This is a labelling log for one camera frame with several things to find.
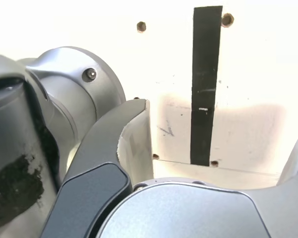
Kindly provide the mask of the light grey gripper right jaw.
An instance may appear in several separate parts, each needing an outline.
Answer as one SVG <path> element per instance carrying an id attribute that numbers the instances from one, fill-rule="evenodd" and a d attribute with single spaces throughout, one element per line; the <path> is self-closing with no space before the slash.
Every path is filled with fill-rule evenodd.
<path id="1" fill-rule="evenodd" d="M 125 198 L 99 238 L 298 238 L 298 140 L 276 186 L 156 183 Z"/>

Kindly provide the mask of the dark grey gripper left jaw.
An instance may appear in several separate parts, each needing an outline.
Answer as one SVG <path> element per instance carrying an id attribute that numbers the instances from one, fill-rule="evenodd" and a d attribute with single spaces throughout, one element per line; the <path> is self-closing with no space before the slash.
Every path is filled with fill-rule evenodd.
<path id="1" fill-rule="evenodd" d="M 92 126 L 66 173 L 41 237 L 96 236 L 134 186 L 153 178 L 149 111 L 148 100 L 129 100 Z"/>

